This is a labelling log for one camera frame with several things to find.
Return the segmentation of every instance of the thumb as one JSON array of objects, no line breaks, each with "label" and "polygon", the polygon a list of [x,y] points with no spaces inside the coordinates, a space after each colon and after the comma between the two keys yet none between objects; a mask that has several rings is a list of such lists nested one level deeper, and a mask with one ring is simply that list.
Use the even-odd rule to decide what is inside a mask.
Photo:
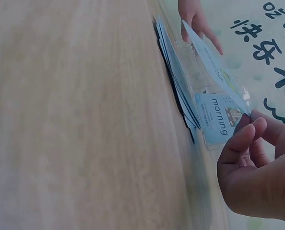
[{"label": "thumb", "polygon": [[[189,26],[191,26],[191,21],[192,21],[192,16],[186,16],[184,18],[181,17],[181,19],[183,19]],[[190,37],[189,34],[187,33],[185,26],[183,24],[183,22],[181,21],[182,24],[182,28],[181,28],[181,35],[182,35],[182,39],[184,42],[190,42]]]},{"label": "thumb", "polygon": [[228,140],[217,163],[219,184],[230,173],[239,168],[239,157],[248,150],[254,140],[255,134],[255,126],[248,124]]}]

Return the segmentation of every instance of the blue card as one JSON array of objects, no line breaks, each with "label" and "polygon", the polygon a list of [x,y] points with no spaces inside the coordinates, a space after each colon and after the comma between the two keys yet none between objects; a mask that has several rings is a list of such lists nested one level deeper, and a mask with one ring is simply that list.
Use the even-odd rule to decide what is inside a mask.
[{"label": "blue card", "polygon": [[195,95],[205,139],[210,144],[223,143],[233,135],[244,111],[227,95]]}]

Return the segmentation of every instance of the wood grain surface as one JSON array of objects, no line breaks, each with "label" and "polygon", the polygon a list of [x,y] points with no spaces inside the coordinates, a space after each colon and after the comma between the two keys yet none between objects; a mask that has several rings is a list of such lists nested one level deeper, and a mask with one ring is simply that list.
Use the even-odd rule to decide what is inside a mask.
[{"label": "wood grain surface", "polygon": [[227,229],[155,13],[151,0],[0,0],[0,230]]}]

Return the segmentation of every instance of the card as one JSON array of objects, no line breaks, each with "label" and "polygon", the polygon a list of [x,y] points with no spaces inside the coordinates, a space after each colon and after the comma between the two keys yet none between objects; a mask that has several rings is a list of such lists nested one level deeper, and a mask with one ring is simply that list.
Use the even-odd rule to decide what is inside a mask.
[{"label": "card", "polygon": [[233,99],[242,111],[250,115],[251,110],[247,107],[242,96],[237,91],[229,70],[185,21],[183,21],[183,24],[208,74],[217,85]]},{"label": "card", "polygon": [[228,141],[244,111],[227,95],[198,93],[195,98],[206,141]]},{"label": "card", "polygon": [[187,89],[187,82],[184,69],[178,59],[177,53],[174,50],[174,47],[170,41],[170,38],[165,30],[165,27],[159,21],[160,33],[163,38],[163,41],[160,41],[160,45],[164,46],[164,56],[167,57],[168,67],[173,76],[174,84],[181,96],[181,100],[183,100],[184,105],[186,105],[188,112],[190,113],[192,119],[194,120],[196,126],[200,128],[200,122],[198,120],[198,112],[193,104],[192,97],[190,92]]}]

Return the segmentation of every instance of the hand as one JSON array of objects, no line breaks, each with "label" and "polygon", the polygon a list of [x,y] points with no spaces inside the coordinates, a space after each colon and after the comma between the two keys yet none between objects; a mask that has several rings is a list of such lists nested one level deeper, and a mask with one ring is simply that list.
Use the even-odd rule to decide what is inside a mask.
[{"label": "hand", "polygon": [[[192,29],[201,39],[203,39],[203,34],[205,34],[222,55],[224,53],[223,48],[206,21],[200,0],[178,0],[178,9],[181,19],[186,21],[188,25],[191,25]],[[190,42],[183,23],[181,33],[183,40]]]},{"label": "hand", "polygon": [[[276,147],[273,162],[262,139]],[[285,220],[285,125],[255,110],[244,115],[221,153],[217,176],[232,211]]]}]

